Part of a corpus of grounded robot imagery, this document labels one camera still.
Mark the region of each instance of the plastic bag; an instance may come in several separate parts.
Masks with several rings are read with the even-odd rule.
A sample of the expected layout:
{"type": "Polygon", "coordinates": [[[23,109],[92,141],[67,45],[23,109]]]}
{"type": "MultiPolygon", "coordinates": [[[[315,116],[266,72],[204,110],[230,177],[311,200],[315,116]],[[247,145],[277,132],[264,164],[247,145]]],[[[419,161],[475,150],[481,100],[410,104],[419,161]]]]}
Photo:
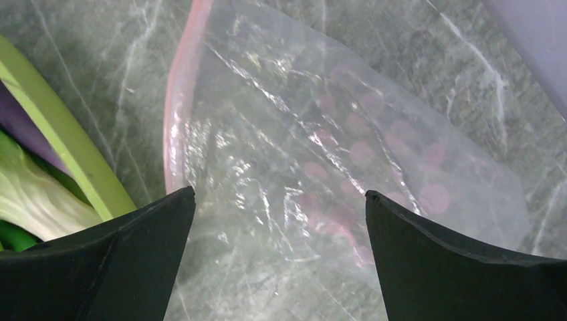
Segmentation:
{"type": "Polygon", "coordinates": [[[530,230],[508,168],[348,48],[254,1],[193,3],[164,163],[167,191],[192,185],[198,204],[173,320],[385,318],[360,309],[381,300],[367,189],[508,249],[530,230]]]}

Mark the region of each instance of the purple container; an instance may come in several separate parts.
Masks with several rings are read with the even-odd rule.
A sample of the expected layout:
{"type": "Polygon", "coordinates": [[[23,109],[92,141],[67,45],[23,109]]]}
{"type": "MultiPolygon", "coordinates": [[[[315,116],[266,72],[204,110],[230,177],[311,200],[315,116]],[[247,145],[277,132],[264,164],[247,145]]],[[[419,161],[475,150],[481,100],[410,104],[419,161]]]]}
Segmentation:
{"type": "Polygon", "coordinates": [[[0,128],[21,146],[70,176],[67,167],[3,82],[0,82],[0,128]]]}
{"type": "Polygon", "coordinates": [[[482,0],[567,119],[567,1],[482,0]]]}

